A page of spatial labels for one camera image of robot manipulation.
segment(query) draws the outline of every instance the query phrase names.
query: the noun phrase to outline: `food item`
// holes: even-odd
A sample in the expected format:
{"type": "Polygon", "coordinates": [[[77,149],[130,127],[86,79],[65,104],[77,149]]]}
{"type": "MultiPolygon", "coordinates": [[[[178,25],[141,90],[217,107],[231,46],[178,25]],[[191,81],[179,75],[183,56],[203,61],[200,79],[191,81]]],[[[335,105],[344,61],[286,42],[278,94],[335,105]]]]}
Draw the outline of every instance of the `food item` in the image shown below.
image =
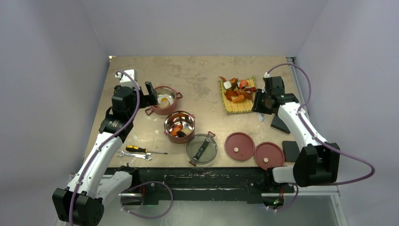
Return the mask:
{"type": "Polygon", "coordinates": [[[222,77],[222,76],[219,76],[219,78],[224,82],[224,81],[227,81],[227,79],[225,79],[224,77],[222,77]]]}
{"type": "Polygon", "coordinates": [[[193,165],[193,166],[197,166],[197,164],[193,163],[191,160],[188,163],[193,165]]]}
{"type": "Polygon", "coordinates": [[[232,78],[229,81],[227,81],[227,79],[225,79],[222,76],[219,76],[219,78],[223,81],[223,87],[225,90],[231,89],[234,90],[237,86],[237,78],[232,78]]]}
{"type": "Polygon", "coordinates": [[[231,82],[230,81],[223,82],[223,87],[225,90],[231,89],[232,88],[231,82]]]}
{"type": "Polygon", "coordinates": [[[191,133],[191,129],[190,128],[184,128],[182,129],[182,132],[185,133],[186,135],[189,135],[191,133]]]}
{"type": "Polygon", "coordinates": [[[256,92],[256,87],[245,88],[245,91],[251,91],[251,92],[255,93],[256,92]]]}
{"type": "Polygon", "coordinates": [[[240,94],[236,99],[233,100],[234,103],[242,103],[245,101],[245,96],[240,94]]]}
{"type": "Polygon", "coordinates": [[[232,89],[232,90],[234,90],[234,89],[236,88],[236,86],[237,86],[237,81],[238,81],[237,78],[232,78],[232,79],[230,79],[231,89],[232,89]]]}
{"type": "Polygon", "coordinates": [[[239,95],[238,91],[233,91],[233,90],[227,90],[226,94],[231,96],[231,97],[236,97],[239,95]]]}
{"type": "Polygon", "coordinates": [[[233,100],[231,99],[231,96],[230,96],[230,95],[228,95],[227,93],[224,93],[224,95],[226,96],[226,98],[227,98],[228,100],[233,101],[233,100]]]}
{"type": "Polygon", "coordinates": [[[239,89],[243,89],[248,85],[249,85],[249,83],[247,80],[241,80],[241,82],[239,83],[239,89]]]}
{"type": "Polygon", "coordinates": [[[183,129],[183,125],[182,124],[175,125],[172,128],[172,132],[170,132],[170,135],[176,137],[177,136],[177,132],[182,131],[182,129],[183,129]]]}
{"type": "Polygon", "coordinates": [[[241,94],[245,96],[245,98],[252,101],[252,93],[247,93],[246,91],[241,91],[241,94]]]}
{"type": "Polygon", "coordinates": [[[163,109],[163,108],[167,108],[167,107],[169,107],[170,106],[170,102],[169,102],[169,100],[168,99],[163,99],[162,100],[162,102],[160,103],[160,105],[159,105],[159,107],[161,108],[161,109],[163,109]]]}
{"type": "Polygon", "coordinates": [[[186,134],[184,132],[182,132],[182,131],[177,132],[177,137],[185,137],[185,136],[186,136],[186,134]]]}

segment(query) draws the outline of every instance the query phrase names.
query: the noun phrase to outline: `red lid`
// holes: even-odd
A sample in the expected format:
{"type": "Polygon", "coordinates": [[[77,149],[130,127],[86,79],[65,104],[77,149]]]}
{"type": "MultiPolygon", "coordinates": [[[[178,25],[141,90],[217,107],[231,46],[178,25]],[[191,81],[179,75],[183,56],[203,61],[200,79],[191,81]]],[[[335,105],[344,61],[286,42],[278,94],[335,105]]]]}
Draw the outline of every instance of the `red lid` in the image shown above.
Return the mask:
{"type": "Polygon", "coordinates": [[[244,161],[254,154],[255,143],[245,133],[236,132],[230,134],[224,142],[227,154],[235,160],[244,161]]]}
{"type": "Polygon", "coordinates": [[[260,143],[255,148],[255,162],[264,170],[284,165],[286,158],[283,150],[271,142],[260,143]]]}

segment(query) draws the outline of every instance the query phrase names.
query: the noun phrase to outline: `carrot piece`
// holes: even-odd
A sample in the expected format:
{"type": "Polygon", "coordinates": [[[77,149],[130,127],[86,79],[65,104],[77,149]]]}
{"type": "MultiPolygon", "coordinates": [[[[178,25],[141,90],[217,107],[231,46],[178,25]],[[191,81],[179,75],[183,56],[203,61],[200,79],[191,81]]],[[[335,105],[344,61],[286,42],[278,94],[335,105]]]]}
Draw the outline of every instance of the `carrot piece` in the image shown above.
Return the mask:
{"type": "Polygon", "coordinates": [[[255,93],[256,87],[245,88],[245,91],[251,91],[251,92],[255,93]]]}
{"type": "Polygon", "coordinates": [[[172,128],[172,132],[170,132],[170,134],[175,137],[175,136],[177,136],[177,132],[182,131],[182,129],[183,129],[183,125],[182,124],[175,125],[172,128]]]}
{"type": "Polygon", "coordinates": [[[236,97],[236,96],[239,95],[239,93],[237,93],[236,91],[233,91],[233,90],[227,90],[226,94],[231,96],[231,97],[236,97]]]}
{"type": "Polygon", "coordinates": [[[245,91],[242,91],[241,94],[244,95],[245,98],[247,98],[247,99],[249,99],[249,100],[252,101],[252,93],[249,94],[249,93],[247,93],[247,92],[245,92],[245,91]]]}
{"type": "Polygon", "coordinates": [[[231,96],[230,96],[230,95],[228,95],[227,93],[224,93],[224,95],[226,96],[226,98],[227,98],[228,100],[232,101],[232,99],[231,99],[231,96]]]}
{"type": "Polygon", "coordinates": [[[236,99],[233,100],[234,103],[242,103],[245,101],[245,96],[240,94],[236,99]]]}

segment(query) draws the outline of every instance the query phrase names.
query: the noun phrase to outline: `cable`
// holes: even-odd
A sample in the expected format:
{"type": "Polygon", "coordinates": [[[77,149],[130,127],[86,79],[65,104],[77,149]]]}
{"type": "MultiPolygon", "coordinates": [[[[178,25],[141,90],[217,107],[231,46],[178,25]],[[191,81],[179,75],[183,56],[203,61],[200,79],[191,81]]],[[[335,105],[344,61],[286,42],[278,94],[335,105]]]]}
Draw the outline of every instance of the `cable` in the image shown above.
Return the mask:
{"type": "Polygon", "coordinates": [[[274,209],[274,208],[272,209],[272,208],[266,206],[266,210],[278,212],[278,211],[285,210],[285,209],[288,208],[290,205],[292,205],[292,204],[294,203],[294,201],[296,200],[296,198],[298,197],[298,194],[299,194],[299,187],[298,187],[298,185],[297,185],[297,184],[292,184],[292,185],[294,185],[294,186],[296,187],[296,192],[295,192],[295,195],[294,195],[294,197],[292,198],[292,200],[291,200],[287,205],[283,206],[281,209],[274,209]]]}
{"type": "Polygon", "coordinates": [[[169,188],[166,184],[161,183],[161,182],[159,182],[159,181],[149,181],[149,182],[145,182],[145,183],[142,183],[142,184],[140,184],[140,185],[131,187],[131,188],[129,188],[127,191],[133,191],[133,190],[135,190],[135,189],[138,188],[138,187],[141,187],[141,186],[144,186],[144,185],[147,185],[147,184],[152,184],[152,183],[161,184],[161,185],[165,186],[166,189],[167,189],[167,190],[169,191],[169,193],[170,193],[170,205],[169,205],[168,209],[167,209],[164,213],[159,214],[159,215],[157,215],[157,216],[144,216],[144,215],[140,215],[140,214],[138,214],[138,213],[134,213],[134,212],[132,212],[132,211],[126,209],[125,206],[124,206],[123,203],[122,203],[122,199],[120,200],[120,205],[122,206],[121,211],[124,210],[126,213],[130,213],[131,215],[137,216],[137,217],[139,217],[139,218],[144,218],[144,219],[157,219],[157,218],[160,218],[160,217],[163,217],[164,215],[166,215],[166,214],[170,211],[170,209],[172,208],[172,206],[173,206],[173,194],[172,194],[172,190],[170,190],[170,188],[169,188]]]}
{"type": "Polygon", "coordinates": [[[82,173],[79,176],[78,179],[78,184],[76,184],[75,189],[73,190],[72,193],[72,198],[71,198],[71,203],[69,205],[69,224],[71,226],[73,226],[73,205],[75,203],[75,197],[76,194],[78,193],[79,187],[82,183],[82,180],[86,174],[86,171],[88,170],[89,166],[91,165],[91,163],[93,162],[93,160],[96,158],[97,154],[101,151],[101,149],[104,147],[105,144],[107,144],[112,138],[114,138],[115,136],[117,136],[121,131],[123,131],[131,122],[133,122],[133,119],[136,117],[138,109],[140,108],[140,92],[139,92],[139,86],[136,83],[136,81],[134,81],[132,79],[132,77],[124,72],[124,71],[116,71],[116,73],[122,73],[125,76],[127,76],[133,83],[133,86],[136,89],[136,95],[137,95],[137,103],[136,103],[136,108],[135,111],[133,112],[132,117],[130,117],[130,119],[126,122],[126,124],[124,126],[122,126],[118,131],[116,131],[114,134],[112,134],[109,138],[107,138],[104,142],[102,142],[98,148],[96,149],[96,151],[94,152],[94,154],[90,157],[90,159],[88,160],[87,164],[85,165],[85,167],[82,170],[82,173]]]}
{"type": "Polygon", "coordinates": [[[306,129],[309,131],[309,133],[312,135],[312,137],[314,137],[314,139],[315,139],[317,142],[319,142],[321,145],[323,145],[324,147],[328,148],[329,150],[334,151],[334,152],[336,152],[336,153],[338,153],[338,154],[341,154],[341,155],[343,155],[343,156],[346,156],[346,157],[348,157],[348,158],[351,158],[351,159],[353,159],[353,160],[362,162],[362,163],[368,165],[368,166],[371,168],[371,172],[370,172],[369,174],[365,175],[365,176],[362,176],[362,177],[359,177],[359,178],[356,178],[356,179],[352,179],[352,180],[347,180],[347,181],[342,181],[342,182],[336,182],[336,183],[331,183],[331,184],[325,184],[325,185],[321,185],[321,186],[333,186],[333,185],[346,185],[346,184],[351,184],[351,183],[355,183],[355,182],[358,182],[358,181],[367,179],[367,178],[371,177],[372,175],[374,175],[374,174],[375,174],[375,168],[374,168],[374,166],[373,166],[371,163],[369,163],[368,161],[363,160],[363,159],[361,159],[361,158],[358,158],[358,157],[356,157],[356,156],[354,156],[354,155],[351,155],[351,154],[348,154],[348,153],[344,153],[344,152],[342,152],[342,151],[340,151],[340,150],[338,150],[338,149],[336,149],[336,148],[334,148],[334,147],[331,147],[330,145],[328,145],[328,144],[322,142],[320,139],[317,138],[317,136],[315,135],[315,133],[311,130],[311,128],[309,127],[309,125],[308,125],[308,124],[305,122],[305,120],[303,119],[302,114],[300,114],[300,111],[302,110],[302,108],[305,107],[306,105],[308,105],[309,102],[310,102],[310,100],[311,100],[311,81],[310,81],[310,79],[309,79],[309,76],[306,74],[306,72],[305,72],[301,67],[299,67],[299,66],[297,66],[297,65],[295,65],[295,64],[290,64],[290,63],[284,63],[284,64],[276,65],[276,66],[272,67],[267,73],[270,74],[270,72],[272,72],[274,69],[276,69],[277,67],[283,66],[283,65],[290,65],[290,66],[293,66],[293,67],[297,68],[298,70],[300,70],[300,71],[305,75],[306,80],[308,81],[308,84],[309,84],[309,96],[308,96],[308,99],[306,100],[306,102],[305,102],[304,104],[302,104],[302,105],[299,106],[297,112],[298,112],[299,119],[301,120],[301,122],[303,123],[303,125],[306,127],[306,129]]]}
{"type": "Polygon", "coordinates": [[[275,210],[276,212],[282,211],[282,210],[285,210],[286,208],[288,208],[290,205],[292,205],[292,203],[293,203],[293,202],[296,200],[296,198],[298,197],[298,194],[299,194],[299,187],[298,187],[297,184],[293,184],[293,185],[296,187],[296,192],[295,192],[294,197],[292,198],[292,200],[291,200],[287,205],[283,206],[281,209],[275,210]]]}
{"type": "Polygon", "coordinates": [[[284,198],[284,186],[281,186],[280,196],[284,198]]]}

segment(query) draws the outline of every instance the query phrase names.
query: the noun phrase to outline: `pot lid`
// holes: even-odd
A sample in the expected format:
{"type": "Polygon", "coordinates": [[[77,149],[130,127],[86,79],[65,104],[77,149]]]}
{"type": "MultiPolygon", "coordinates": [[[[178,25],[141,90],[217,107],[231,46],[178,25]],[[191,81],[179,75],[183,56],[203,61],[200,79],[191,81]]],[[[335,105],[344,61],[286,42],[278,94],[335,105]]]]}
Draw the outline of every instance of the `pot lid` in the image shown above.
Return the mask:
{"type": "Polygon", "coordinates": [[[190,138],[187,143],[187,155],[190,160],[196,164],[210,163],[217,154],[217,144],[213,139],[215,135],[196,134],[190,138]]]}
{"type": "Polygon", "coordinates": [[[271,142],[260,143],[255,148],[255,162],[264,170],[282,166],[285,163],[283,150],[271,142]]]}
{"type": "Polygon", "coordinates": [[[230,134],[224,142],[227,154],[235,160],[244,161],[254,154],[255,143],[245,133],[235,132],[230,134]]]}

